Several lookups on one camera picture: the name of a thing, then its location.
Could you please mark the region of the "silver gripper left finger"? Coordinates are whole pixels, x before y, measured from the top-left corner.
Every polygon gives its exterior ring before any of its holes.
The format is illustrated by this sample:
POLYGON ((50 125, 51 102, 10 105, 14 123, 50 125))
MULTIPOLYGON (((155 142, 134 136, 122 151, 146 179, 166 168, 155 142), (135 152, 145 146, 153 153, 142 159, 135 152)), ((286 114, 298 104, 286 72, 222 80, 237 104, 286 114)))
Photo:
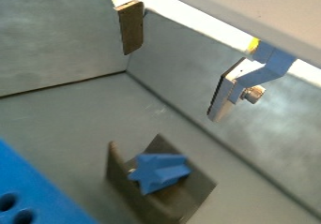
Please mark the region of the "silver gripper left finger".
POLYGON ((143 44, 145 4, 139 0, 131 0, 114 9, 119 18, 123 53, 129 55, 143 44))

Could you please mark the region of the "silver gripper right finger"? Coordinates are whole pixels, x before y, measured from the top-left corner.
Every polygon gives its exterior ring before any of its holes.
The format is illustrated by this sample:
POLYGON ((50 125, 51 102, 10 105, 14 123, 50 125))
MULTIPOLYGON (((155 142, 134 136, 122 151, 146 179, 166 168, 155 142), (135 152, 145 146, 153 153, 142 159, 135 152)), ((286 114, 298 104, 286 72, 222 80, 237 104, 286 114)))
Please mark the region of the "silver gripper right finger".
POLYGON ((241 58, 221 75, 207 110, 210 120, 220 121, 240 100, 254 104, 266 91, 261 84, 284 77, 296 60, 294 55, 260 41, 250 57, 241 58))

